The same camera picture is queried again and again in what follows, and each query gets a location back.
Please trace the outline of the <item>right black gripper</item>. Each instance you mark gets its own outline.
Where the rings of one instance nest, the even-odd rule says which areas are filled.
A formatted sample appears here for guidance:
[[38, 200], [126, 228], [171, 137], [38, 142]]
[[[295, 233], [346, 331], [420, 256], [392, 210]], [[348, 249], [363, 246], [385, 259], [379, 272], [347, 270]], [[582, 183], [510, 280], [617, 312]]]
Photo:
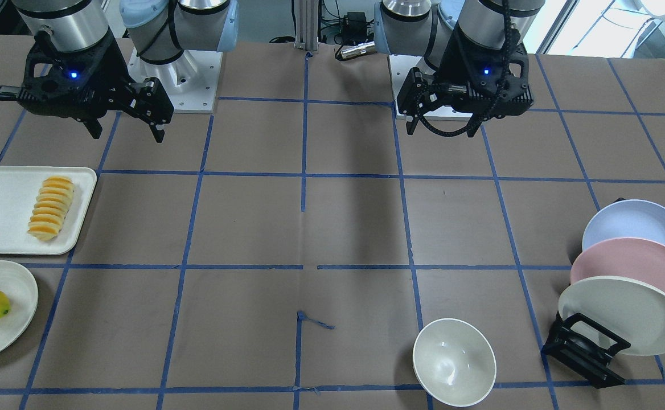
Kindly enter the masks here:
[[103, 133], [99, 121], [120, 110], [148, 124], [162, 143], [174, 106], [157, 77], [134, 81], [112, 31], [85, 50], [60, 52], [47, 29], [34, 36], [20, 86], [0, 85], [0, 101], [15, 101], [28, 112], [72, 118], [94, 140]]

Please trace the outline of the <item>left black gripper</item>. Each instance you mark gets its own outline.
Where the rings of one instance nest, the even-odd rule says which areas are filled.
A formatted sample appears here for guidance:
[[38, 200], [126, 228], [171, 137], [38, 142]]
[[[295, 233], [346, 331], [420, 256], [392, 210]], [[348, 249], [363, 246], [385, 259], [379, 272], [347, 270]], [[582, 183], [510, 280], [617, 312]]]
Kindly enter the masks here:
[[492, 117], [521, 115], [535, 103], [529, 83], [528, 54], [520, 32], [502, 30], [509, 36], [506, 47], [487, 48], [469, 39], [455, 26], [440, 66], [431, 75], [411, 68], [397, 97], [397, 108], [412, 118], [407, 135], [415, 133], [425, 114], [442, 106], [470, 113], [467, 136], [473, 138], [481, 122]]

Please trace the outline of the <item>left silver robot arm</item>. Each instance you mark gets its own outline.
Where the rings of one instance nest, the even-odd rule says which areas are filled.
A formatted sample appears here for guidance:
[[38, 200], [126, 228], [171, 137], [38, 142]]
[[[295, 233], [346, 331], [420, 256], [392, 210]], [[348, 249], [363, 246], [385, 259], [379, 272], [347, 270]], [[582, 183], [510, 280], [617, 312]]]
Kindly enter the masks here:
[[522, 115], [535, 103], [523, 35], [543, 1], [381, 1], [376, 50], [421, 61], [396, 96], [412, 135], [422, 124], [440, 137], [473, 137], [492, 119]]

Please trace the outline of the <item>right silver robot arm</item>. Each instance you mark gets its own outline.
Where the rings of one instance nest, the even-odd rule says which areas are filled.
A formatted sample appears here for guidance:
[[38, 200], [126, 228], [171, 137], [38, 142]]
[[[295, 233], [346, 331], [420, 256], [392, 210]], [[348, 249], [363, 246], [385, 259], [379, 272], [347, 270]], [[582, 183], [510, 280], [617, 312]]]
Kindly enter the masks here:
[[228, 52], [238, 40], [236, 1], [122, 1], [139, 77], [129, 72], [103, 10], [93, 1], [15, 1], [34, 36], [20, 86], [0, 85], [0, 101], [35, 115], [72, 118], [99, 138], [109, 110], [148, 124], [156, 142], [175, 110], [172, 95], [203, 74], [192, 52]]

